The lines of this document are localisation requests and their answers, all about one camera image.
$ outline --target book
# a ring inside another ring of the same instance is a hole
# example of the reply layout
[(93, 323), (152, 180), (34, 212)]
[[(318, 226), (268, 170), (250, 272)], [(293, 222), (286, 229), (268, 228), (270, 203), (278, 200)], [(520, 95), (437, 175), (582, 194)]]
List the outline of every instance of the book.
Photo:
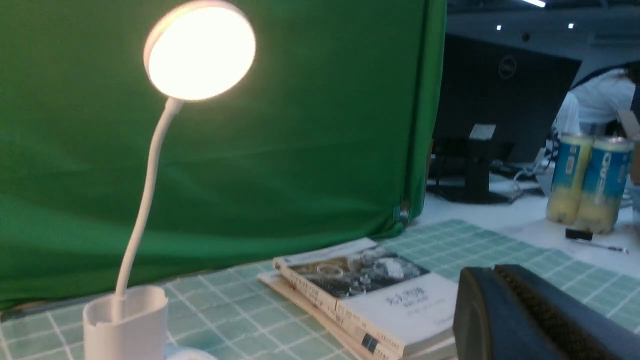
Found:
[[(344, 321), (336, 322), (324, 311), (318, 309), (309, 299), (298, 292), (291, 283), (286, 281), (279, 272), (267, 272), (258, 275), (258, 279), (269, 286), (272, 290), (281, 294), (287, 300), (304, 310), (311, 317), (316, 319), (331, 335), (333, 335), (342, 346), (349, 350), (358, 360), (390, 360), (380, 353), (372, 352), (370, 343), (365, 337), (352, 336), (349, 333), (349, 326)], [(456, 359), (456, 343), (453, 337), (441, 343), (418, 352), (410, 357), (400, 360), (444, 360)]]
[(282, 256), (273, 266), (319, 309), (399, 357), (453, 335), (458, 285), (370, 239)]

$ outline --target blue label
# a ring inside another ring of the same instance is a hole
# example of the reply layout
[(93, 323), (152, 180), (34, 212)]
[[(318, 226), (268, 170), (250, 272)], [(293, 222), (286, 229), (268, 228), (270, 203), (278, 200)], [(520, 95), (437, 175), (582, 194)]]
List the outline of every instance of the blue label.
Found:
[(621, 197), (627, 183), (631, 154), (593, 149), (584, 173), (582, 191), (594, 194), (596, 202)]
[(554, 170), (554, 176), (551, 180), (554, 186), (566, 186), (569, 188), (573, 186), (575, 168), (578, 165), (578, 156), (580, 156), (580, 145), (560, 143), (556, 169)]

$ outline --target lamp base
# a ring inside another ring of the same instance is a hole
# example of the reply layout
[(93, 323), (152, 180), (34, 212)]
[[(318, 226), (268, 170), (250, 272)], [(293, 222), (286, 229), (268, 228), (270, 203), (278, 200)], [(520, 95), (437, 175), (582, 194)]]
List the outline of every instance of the lamp base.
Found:
[(177, 345), (166, 345), (166, 360), (217, 360), (204, 351)]
[(158, 286), (127, 289), (125, 317), (113, 321), (113, 294), (83, 311), (84, 360), (216, 360), (204, 351), (167, 344), (168, 300)]

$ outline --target white lamp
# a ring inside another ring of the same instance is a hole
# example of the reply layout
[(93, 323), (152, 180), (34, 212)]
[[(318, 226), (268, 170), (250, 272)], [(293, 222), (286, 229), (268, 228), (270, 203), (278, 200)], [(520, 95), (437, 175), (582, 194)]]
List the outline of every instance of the white lamp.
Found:
[(84, 307), (85, 360), (205, 360), (205, 352), (167, 348), (167, 305), (158, 286), (127, 289), (129, 274), (151, 208), (164, 135), (184, 102), (214, 97), (247, 73), (255, 34), (244, 14), (220, 0), (178, 6), (152, 29), (144, 48), (151, 83), (168, 96), (151, 139), (140, 210), (125, 251), (114, 294)]

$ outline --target dell logo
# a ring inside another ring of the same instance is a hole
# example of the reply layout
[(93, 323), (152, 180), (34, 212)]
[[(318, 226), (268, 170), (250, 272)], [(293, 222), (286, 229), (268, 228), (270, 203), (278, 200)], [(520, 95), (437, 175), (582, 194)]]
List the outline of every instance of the dell logo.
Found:
[(516, 72), (516, 60), (511, 56), (505, 56), (498, 65), (498, 75), (504, 80), (509, 79)]

